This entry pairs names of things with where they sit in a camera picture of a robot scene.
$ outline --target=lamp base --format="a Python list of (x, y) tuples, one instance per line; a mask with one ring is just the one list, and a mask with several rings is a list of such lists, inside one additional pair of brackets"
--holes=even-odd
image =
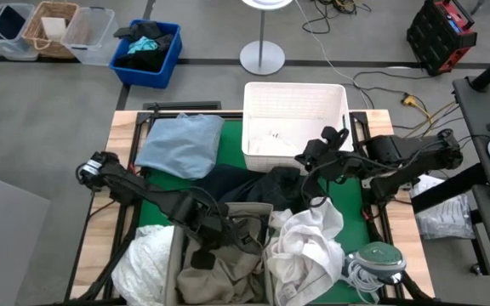
[(260, 41), (243, 47), (239, 60), (245, 70), (255, 75), (267, 76), (278, 72), (285, 64), (285, 53), (275, 43), (263, 41), (262, 63), (259, 63), (259, 49)]

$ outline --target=blue plastic bin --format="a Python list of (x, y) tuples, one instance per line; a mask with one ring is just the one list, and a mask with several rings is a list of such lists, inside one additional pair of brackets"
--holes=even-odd
[[(133, 20), (130, 26), (151, 20)], [(122, 39), (118, 44), (117, 51), (111, 59), (109, 67), (115, 71), (118, 78), (124, 84), (147, 86), (152, 88), (166, 88), (169, 84), (169, 78), (174, 72), (175, 65), (179, 59), (180, 50), (183, 48), (183, 42), (180, 40), (180, 26), (172, 23), (157, 22), (158, 28), (164, 34), (173, 34), (174, 40), (169, 46), (168, 54), (163, 61), (162, 69), (159, 72), (139, 71), (115, 66), (115, 60), (128, 53), (130, 42)]]

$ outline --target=black table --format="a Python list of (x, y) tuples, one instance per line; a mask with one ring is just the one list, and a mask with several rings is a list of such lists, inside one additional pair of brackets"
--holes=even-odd
[[(454, 81), (453, 87), (480, 162), (415, 196), (412, 199), (413, 209), (416, 213), (421, 212), (472, 189), (478, 205), (478, 210), (472, 211), (472, 222), (484, 223), (490, 240), (490, 156), (487, 152), (490, 141), (490, 132), (487, 131), (487, 124), (490, 123), (490, 85), (485, 92), (477, 92), (463, 79)], [(489, 275), (490, 269), (484, 259), (481, 243), (474, 239), (472, 244), (478, 258), (479, 272)]]

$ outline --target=wicker basket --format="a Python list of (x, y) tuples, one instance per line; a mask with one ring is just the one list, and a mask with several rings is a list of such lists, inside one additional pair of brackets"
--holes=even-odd
[(58, 3), (43, 1), (39, 3), (30, 24), (22, 34), (27, 43), (40, 54), (59, 59), (73, 59), (75, 56), (60, 42), (53, 42), (44, 33), (41, 17), (56, 17), (66, 19), (69, 24), (79, 6), (75, 3)]

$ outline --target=green mat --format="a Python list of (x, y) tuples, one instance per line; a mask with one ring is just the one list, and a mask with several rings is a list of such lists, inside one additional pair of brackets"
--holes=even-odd
[[(246, 168), (241, 139), (242, 122), (226, 121), (220, 136), (217, 163)], [(181, 189), (191, 185), (191, 181), (159, 171), (151, 171), (149, 181), (166, 190)], [(352, 252), (368, 244), (368, 232), (361, 215), (362, 198), (358, 180), (348, 179), (342, 185), (331, 184), (330, 197), (334, 206), (344, 216), (344, 229), (336, 237), (336, 241), (341, 244), (344, 251)], [(169, 221), (160, 213), (158, 207), (145, 202), (141, 208), (140, 226), (150, 224), (169, 225)], [(338, 281), (330, 291), (319, 297), (314, 303), (359, 303), (361, 301), (354, 288), (348, 287), (343, 281)]]

